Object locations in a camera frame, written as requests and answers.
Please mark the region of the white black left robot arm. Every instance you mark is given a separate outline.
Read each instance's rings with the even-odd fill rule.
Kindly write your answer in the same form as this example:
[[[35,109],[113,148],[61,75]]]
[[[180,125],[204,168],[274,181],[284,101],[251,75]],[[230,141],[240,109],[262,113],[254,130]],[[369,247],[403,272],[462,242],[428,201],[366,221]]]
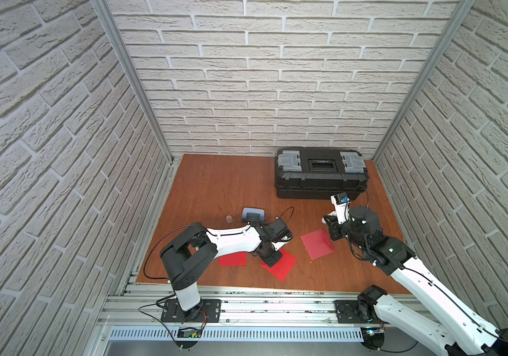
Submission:
[[[246,252],[258,256],[269,267],[282,257],[281,248],[293,233],[280,218],[268,222],[248,222],[240,228],[208,229],[197,222],[188,225],[163,247],[160,258],[178,306],[190,321],[203,313],[198,280],[215,259]]]

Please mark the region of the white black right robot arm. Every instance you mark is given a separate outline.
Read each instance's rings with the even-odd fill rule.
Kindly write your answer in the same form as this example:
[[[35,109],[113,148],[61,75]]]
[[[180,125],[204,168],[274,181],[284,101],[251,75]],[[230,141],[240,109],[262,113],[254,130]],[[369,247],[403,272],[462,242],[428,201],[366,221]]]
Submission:
[[[347,240],[353,256],[379,268],[405,287],[434,316],[404,306],[379,286],[358,296],[360,319],[378,319],[402,330],[438,355],[508,355],[508,329],[499,329],[462,302],[402,240],[382,231],[377,213],[350,208],[332,198],[334,212],[323,217],[332,239]]]

